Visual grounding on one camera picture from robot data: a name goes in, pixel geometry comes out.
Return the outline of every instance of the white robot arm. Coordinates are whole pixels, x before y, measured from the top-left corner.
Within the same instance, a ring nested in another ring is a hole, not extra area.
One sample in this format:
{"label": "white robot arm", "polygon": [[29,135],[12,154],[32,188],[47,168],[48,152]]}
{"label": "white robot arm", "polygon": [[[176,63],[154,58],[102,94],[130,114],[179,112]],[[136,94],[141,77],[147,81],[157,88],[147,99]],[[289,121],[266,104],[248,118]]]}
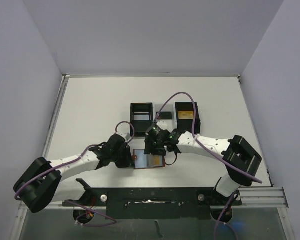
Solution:
{"label": "white robot arm", "polygon": [[[146,131],[145,154],[165,156],[168,151],[175,154],[191,153],[210,157],[210,153],[201,146],[203,145],[248,176],[227,167],[228,174],[222,177],[216,186],[219,194],[228,198],[240,186],[251,186],[252,179],[249,176],[256,175],[261,157],[243,137],[235,136],[233,139],[200,135],[193,137],[187,131],[174,129],[170,133],[159,126],[160,123],[154,122]],[[14,185],[15,199],[22,200],[33,213],[43,210],[51,201],[79,200],[86,188],[77,191],[58,187],[59,183],[80,173],[106,167],[111,162],[118,168],[134,168],[135,164],[127,143],[129,138],[128,133],[116,133],[108,142],[88,146],[79,155],[51,161],[43,157],[36,159]]]}

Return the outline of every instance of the screw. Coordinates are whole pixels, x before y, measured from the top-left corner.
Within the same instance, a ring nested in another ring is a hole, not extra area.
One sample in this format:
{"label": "screw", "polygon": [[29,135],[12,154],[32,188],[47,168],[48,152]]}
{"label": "screw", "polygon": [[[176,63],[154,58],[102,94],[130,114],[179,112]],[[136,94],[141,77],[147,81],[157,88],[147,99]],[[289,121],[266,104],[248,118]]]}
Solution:
{"label": "screw", "polygon": [[205,200],[205,195],[199,194],[198,200],[199,200],[200,202],[203,202],[203,201]]}
{"label": "screw", "polygon": [[105,203],[108,200],[107,195],[101,195],[100,200],[101,202]]}

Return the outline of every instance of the glass panel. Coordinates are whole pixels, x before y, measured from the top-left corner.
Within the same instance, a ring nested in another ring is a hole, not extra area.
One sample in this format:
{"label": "glass panel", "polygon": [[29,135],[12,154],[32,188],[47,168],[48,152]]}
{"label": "glass panel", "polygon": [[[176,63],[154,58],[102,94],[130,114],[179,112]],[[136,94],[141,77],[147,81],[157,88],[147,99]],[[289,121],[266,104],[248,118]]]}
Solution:
{"label": "glass panel", "polygon": [[[95,216],[91,224],[108,223]],[[229,223],[239,240],[286,240],[276,208],[233,209]],[[211,240],[215,222],[180,218],[166,220],[120,220],[107,227],[75,226],[73,210],[45,209],[39,213],[28,211],[21,240]],[[232,230],[220,224],[217,240],[235,240]]]}

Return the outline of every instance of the black mount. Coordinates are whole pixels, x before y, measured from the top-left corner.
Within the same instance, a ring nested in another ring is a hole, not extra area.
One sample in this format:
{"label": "black mount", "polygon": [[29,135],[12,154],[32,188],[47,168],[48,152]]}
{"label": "black mount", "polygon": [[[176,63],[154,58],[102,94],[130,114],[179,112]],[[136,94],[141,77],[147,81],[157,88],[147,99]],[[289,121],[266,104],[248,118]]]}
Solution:
{"label": "black mount", "polygon": [[[249,175],[256,176],[262,161],[260,154],[242,136],[235,135],[233,139],[229,140],[229,143],[228,149],[222,152],[223,160]],[[251,178],[243,176],[228,166],[226,169],[236,183],[246,187],[252,185]]]}
{"label": "black mount", "polygon": [[[50,161],[39,157],[30,165],[13,187],[17,192],[24,184],[43,172],[51,169]],[[19,197],[27,205],[32,213],[43,210],[54,198],[55,192],[61,180],[58,170],[53,170],[45,176],[45,179],[38,178],[29,184],[20,193]]]}
{"label": "black mount", "polygon": [[[90,206],[95,197],[95,207],[106,206],[106,215],[117,220],[125,219],[211,219],[210,207],[225,206],[229,198],[216,192],[214,187],[181,187],[181,188],[90,188],[76,203]],[[64,207],[73,207],[64,202]],[[233,206],[242,205],[236,200]]]}

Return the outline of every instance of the gray wall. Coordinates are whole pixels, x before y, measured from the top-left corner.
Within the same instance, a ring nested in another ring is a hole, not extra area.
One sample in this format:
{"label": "gray wall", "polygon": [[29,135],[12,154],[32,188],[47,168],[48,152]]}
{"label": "gray wall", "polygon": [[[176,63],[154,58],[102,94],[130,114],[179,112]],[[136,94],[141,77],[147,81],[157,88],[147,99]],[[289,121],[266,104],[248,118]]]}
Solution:
{"label": "gray wall", "polygon": [[285,0],[242,74],[252,120],[300,240],[300,0]]}
{"label": "gray wall", "polygon": [[23,0],[64,74],[241,74],[283,0]]}
{"label": "gray wall", "polygon": [[21,0],[0,0],[0,240],[19,202],[13,185],[41,156],[61,73]]}

